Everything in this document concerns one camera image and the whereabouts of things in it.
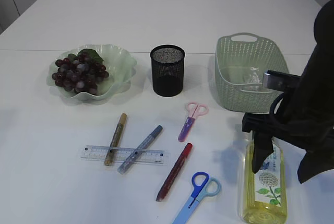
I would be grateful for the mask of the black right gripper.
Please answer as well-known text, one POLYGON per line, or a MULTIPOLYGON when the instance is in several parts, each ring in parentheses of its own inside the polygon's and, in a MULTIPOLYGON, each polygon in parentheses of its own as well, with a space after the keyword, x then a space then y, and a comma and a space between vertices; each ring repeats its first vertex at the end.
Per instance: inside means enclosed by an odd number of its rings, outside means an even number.
POLYGON ((297 170, 301 184, 333 169, 333 91, 297 88, 280 94, 267 114, 245 113, 242 131, 253 131, 252 171, 273 153, 272 137, 306 151, 297 170))

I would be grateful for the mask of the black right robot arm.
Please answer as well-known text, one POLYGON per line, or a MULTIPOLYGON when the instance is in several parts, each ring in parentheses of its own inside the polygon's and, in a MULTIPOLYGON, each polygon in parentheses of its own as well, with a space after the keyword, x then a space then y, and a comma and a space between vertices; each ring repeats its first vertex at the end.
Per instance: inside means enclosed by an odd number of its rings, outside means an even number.
POLYGON ((253 132, 252 171, 273 153, 276 137, 306 151, 300 183, 333 169, 333 0, 314 22, 316 46, 301 76, 268 70, 264 86, 280 92, 267 114, 245 113, 242 131, 253 132))

